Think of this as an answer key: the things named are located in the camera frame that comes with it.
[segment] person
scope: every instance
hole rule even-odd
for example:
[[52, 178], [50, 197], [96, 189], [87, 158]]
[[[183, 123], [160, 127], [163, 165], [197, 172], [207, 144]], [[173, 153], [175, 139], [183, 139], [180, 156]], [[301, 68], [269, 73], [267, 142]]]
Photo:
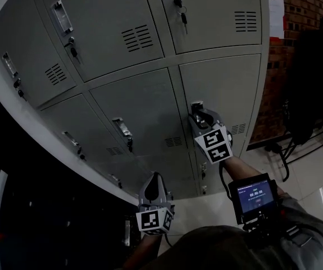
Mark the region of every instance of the person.
[[[260, 174], [237, 157], [224, 164], [233, 180]], [[249, 249], [244, 240], [247, 232], [211, 226], [185, 234], [157, 257], [162, 236], [145, 235], [123, 269], [323, 269], [323, 221], [308, 214], [281, 188], [277, 193], [285, 218], [300, 229], [299, 242], [281, 238], [264, 248]]]

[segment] black surface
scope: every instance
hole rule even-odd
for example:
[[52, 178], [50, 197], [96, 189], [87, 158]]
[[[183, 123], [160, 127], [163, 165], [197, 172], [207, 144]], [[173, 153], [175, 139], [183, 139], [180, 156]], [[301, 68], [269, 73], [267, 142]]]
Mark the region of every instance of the black surface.
[[137, 207], [88, 182], [33, 140], [0, 104], [0, 168], [8, 174], [0, 211], [3, 270], [114, 269], [140, 239]]

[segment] key ring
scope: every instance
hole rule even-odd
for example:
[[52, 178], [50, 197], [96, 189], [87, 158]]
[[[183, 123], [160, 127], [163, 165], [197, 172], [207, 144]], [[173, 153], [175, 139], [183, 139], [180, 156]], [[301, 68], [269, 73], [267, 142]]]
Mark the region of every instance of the key ring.
[[181, 9], [185, 9], [185, 12], [179, 12], [179, 11], [177, 11], [177, 13], [179, 14], [179, 15], [182, 15], [182, 14], [185, 14], [186, 12], [188, 12], [188, 9], [185, 7], [185, 6], [182, 6], [181, 7]]

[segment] brick wall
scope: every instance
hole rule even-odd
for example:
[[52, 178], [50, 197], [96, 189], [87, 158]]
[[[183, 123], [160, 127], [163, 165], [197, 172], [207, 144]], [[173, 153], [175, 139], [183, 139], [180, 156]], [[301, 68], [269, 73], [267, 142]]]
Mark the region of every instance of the brick wall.
[[270, 41], [266, 82], [251, 143], [283, 135], [282, 92], [291, 66], [295, 40], [306, 29], [317, 29], [323, 17], [323, 0], [284, 0], [284, 39]]

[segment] ventilation slot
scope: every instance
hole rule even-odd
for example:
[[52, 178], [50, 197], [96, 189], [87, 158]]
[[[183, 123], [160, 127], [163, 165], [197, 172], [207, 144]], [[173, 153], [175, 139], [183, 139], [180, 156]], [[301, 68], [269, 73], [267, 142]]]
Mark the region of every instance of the ventilation slot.
[[55, 64], [53, 67], [46, 70], [45, 74], [53, 85], [56, 85], [66, 79], [66, 76], [59, 64]]
[[147, 25], [126, 30], [122, 36], [129, 52], [153, 46]]
[[115, 155], [122, 155], [122, 154], [123, 154], [123, 153], [121, 152], [121, 150], [120, 150], [119, 148], [117, 148], [117, 147], [107, 148], [106, 150], [109, 152], [109, 154], [110, 154], [111, 156], [115, 156]]
[[242, 134], [245, 132], [246, 124], [235, 125], [231, 128], [231, 133], [233, 135]]
[[175, 146], [182, 146], [183, 145], [181, 137], [174, 137], [174, 138], [165, 139], [165, 143], [167, 144], [167, 147], [175, 147]]
[[257, 31], [257, 13], [235, 11], [235, 30], [237, 32], [256, 32]]

